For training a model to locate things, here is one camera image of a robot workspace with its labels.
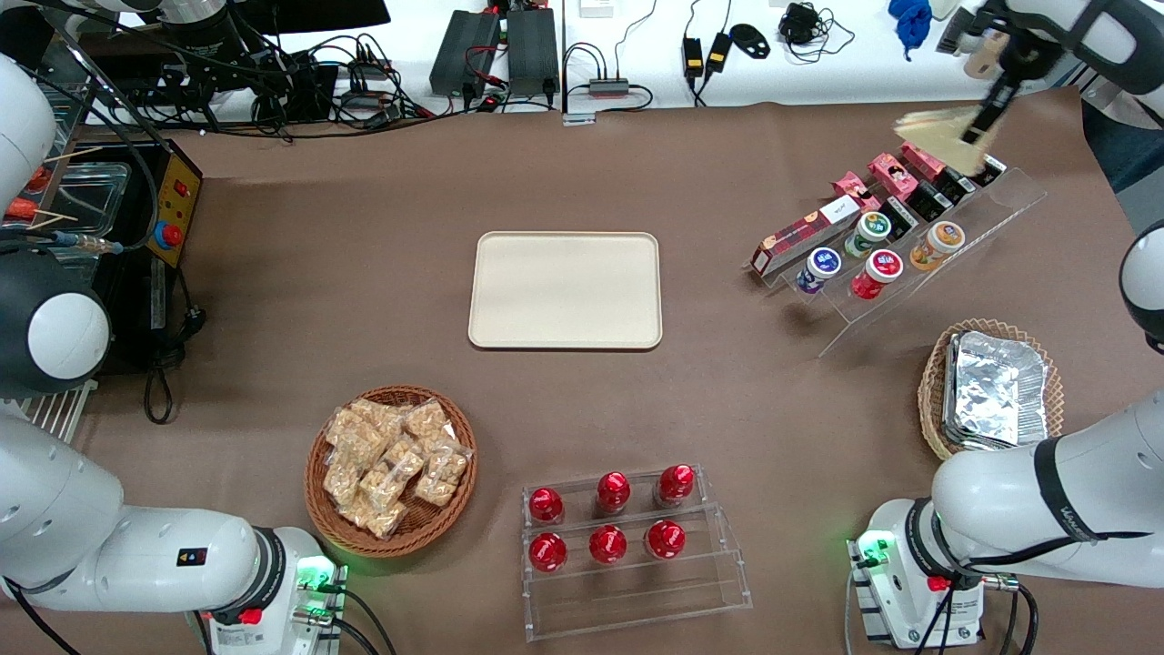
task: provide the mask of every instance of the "white table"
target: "white table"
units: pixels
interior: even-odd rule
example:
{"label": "white table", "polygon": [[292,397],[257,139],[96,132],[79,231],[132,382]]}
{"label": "white table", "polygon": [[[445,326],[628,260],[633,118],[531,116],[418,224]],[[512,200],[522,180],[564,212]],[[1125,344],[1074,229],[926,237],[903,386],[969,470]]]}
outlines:
{"label": "white table", "polygon": [[[616,13],[610,19],[583,19],[579,14],[579,0],[551,0],[555,12],[555,23],[561,31],[562,2],[566,2],[566,30],[558,35],[559,45],[588,41],[605,52],[609,72],[615,73],[615,43],[622,37],[626,26],[645,15],[652,0],[619,0]],[[693,105],[690,91],[682,78],[680,40],[689,15],[687,0],[658,0],[654,15],[636,27],[626,43],[619,48],[622,74],[632,84],[639,84],[654,92],[652,108],[689,107]],[[440,113],[448,106],[448,99],[432,94],[428,72],[436,57],[441,38],[453,10],[480,12],[484,0],[441,0],[440,2],[396,2],[388,0],[392,22],[367,30],[322,31],[284,35],[283,48],[289,52],[306,50],[317,43],[338,35],[357,35],[367,31],[384,47],[402,76],[405,90],[418,104]],[[819,8],[833,10],[836,19],[857,34],[856,40],[837,55],[825,55],[818,63],[803,64],[788,55],[783,43],[778,41],[776,26],[783,8],[769,7],[768,0],[732,0],[729,29],[737,23],[750,23],[768,38],[773,48],[767,59],[747,57],[738,48],[732,48],[726,69],[716,74],[703,99],[710,106],[741,106],[754,102],[774,101],[790,105],[843,104],[843,102],[892,102],[909,100],[978,100],[986,94],[988,83],[967,77],[961,66],[964,58],[956,58],[935,50],[945,29],[944,22],[935,22],[930,36],[922,48],[911,52],[913,62],[907,62],[903,48],[894,31],[896,21],[887,13],[888,0],[831,0],[817,1]],[[726,0],[701,0],[696,6],[690,35],[703,41],[704,52],[711,47],[716,31],[724,21]],[[134,17],[126,20],[134,23]],[[835,29],[829,42],[835,49],[845,37]],[[336,43],[352,48],[352,41]],[[321,50],[320,60],[345,62],[346,56],[335,50]],[[508,76],[506,58],[495,60],[492,74]],[[589,80],[594,74],[594,63],[585,55],[575,54],[569,62],[569,84],[575,86]],[[250,99],[247,92],[236,92],[219,102],[219,115],[223,121],[244,120],[249,114]],[[641,95],[622,100],[596,100],[577,91],[570,98],[572,113],[592,112],[617,106],[633,106],[641,102]],[[561,106],[561,97],[554,99]],[[509,111],[542,111],[531,106],[513,106]]]}

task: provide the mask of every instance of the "red bottle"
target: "red bottle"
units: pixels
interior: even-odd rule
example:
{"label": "red bottle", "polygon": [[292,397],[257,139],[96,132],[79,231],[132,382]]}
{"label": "red bottle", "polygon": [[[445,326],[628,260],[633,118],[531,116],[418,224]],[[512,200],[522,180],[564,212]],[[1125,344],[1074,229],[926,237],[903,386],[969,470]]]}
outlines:
{"label": "red bottle", "polygon": [[870,258],[865,261],[865,270],[853,277],[850,286],[853,294],[866,300],[872,300],[881,294],[881,289],[886,284],[901,277],[904,265],[901,256],[893,250],[873,250]]}
{"label": "red bottle", "polygon": [[655,504],[669,510],[683,505],[683,500],[695,490],[695,470],[687,464],[672,467],[659,476],[655,485]]}
{"label": "red bottle", "polygon": [[647,553],[656,560],[674,560],[687,544],[687,533],[674,521],[659,521],[651,526],[643,541]]}
{"label": "red bottle", "polygon": [[631,500],[631,482],[626,476],[615,471],[606,474],[598,480],[598,510],[610,517],[619,514],[626,510],[626,503]]}
{"label": "red bottle", "polygon": [[549,487],[541,487],[530,496],[530,517],[540,526],[556,526],[566,519],[562,497]]}
{"label": "red bottle", "polygon": [[613,564],[626,555],[626,535],[615,526],[603,526],[590,535],[590,556],[599,564]]}
{"label": "red bottle", "polygon": [[530,564],[542,574],[553,574],[566,563],[566,542],[553,533],[542,533],[530,543]]}

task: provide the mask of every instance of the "aluminum foil container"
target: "aluminum foil container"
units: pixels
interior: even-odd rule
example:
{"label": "aluminum foil container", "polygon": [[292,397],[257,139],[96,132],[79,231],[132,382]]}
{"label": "aluminum foil container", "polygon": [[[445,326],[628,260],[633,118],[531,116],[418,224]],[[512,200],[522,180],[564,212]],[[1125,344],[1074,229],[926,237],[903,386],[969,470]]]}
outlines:
{"label": "aluminum foil container", "polygon": [[961,333],[946,351],[943,432],[971,450],[1001,450],[1048,439],[1046,363],[1022,342]]}

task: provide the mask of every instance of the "blue glove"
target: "blue glove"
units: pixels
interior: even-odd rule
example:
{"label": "blue glove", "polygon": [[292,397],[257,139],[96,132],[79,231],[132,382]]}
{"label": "blue glove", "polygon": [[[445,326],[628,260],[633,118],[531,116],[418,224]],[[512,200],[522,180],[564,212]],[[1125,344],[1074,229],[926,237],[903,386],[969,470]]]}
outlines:
{"label": "blue glove", "polygon": [[897,19],[897,38],[906,47],[906,60],[911,62],[909,51],[925,42],[930,35],[934,10],[929,0],[889,0],[889,14]]}

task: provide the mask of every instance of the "red bottle cap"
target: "red bottle cap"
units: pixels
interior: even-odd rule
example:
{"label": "red bottle cap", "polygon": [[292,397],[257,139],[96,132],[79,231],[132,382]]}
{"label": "red bottle cap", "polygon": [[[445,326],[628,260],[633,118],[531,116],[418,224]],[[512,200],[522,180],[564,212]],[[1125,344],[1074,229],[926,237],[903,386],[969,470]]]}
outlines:
{"label": "red bottle cap", "polygon": [[687,544],[687,533],[674,521],[659,521],[647,531],[647,548],[660,560],[679,556]]}
{"label": "red bottle cap", "polygon": [[552,574],[566,563],[566,542],[553,533],[542,533],[530,544],[530,563],[533,568]]}
{"label": "red bottle cap", "polygon": [[605,512],[617,512],[631,499],[631,483],[615,471],[598,480],[598,506]]}
{"label": "red bottle cap", "polygon": [[687,464],[672,467],[659,476],[659,498],[665,501],[682,500],[695,489],[695,470]]}
{"label": "red bottle cap", "polygon": [[613,564],[626,555],[626,535],[615,526],[603,526],[590,535],[590,556],[599,564]]}
{"label": "red bottle cap", "polygon": [[534,521],[553,524],[565,511],[562,497],[549,487],[541,487],[530,496],[530,515]]}

